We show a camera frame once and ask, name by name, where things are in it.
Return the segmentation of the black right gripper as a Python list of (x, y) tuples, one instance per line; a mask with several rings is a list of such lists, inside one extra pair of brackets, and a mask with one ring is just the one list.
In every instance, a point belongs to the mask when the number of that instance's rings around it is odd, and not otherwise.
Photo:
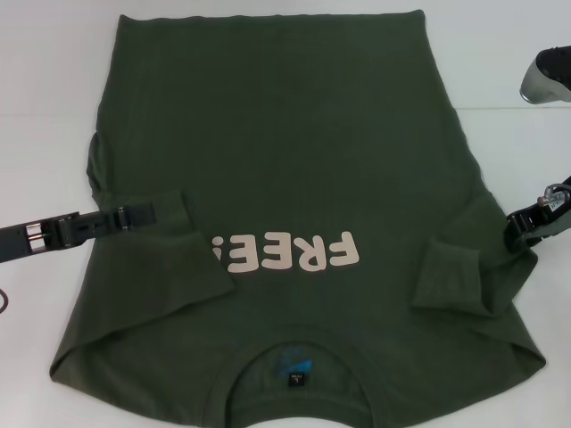
[(514, 211), (507, 216), (503, 232), (509, 250), (532, 248), (535, 240), (558, 235), (570, 228), (570, 178), (562, 183), (548, 185), (537, 198), (541, 216), (533, 222), (533, 209)]

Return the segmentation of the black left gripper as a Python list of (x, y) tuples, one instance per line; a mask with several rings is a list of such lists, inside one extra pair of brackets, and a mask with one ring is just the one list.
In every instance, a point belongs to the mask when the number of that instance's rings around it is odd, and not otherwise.
[(87, 214), (76, 212), (4, 227), (1, 229), (1, 262), (57, 251), (64, 244), (83, 244), (91, 239), (155, 223), (153, 205), (143, 203)]

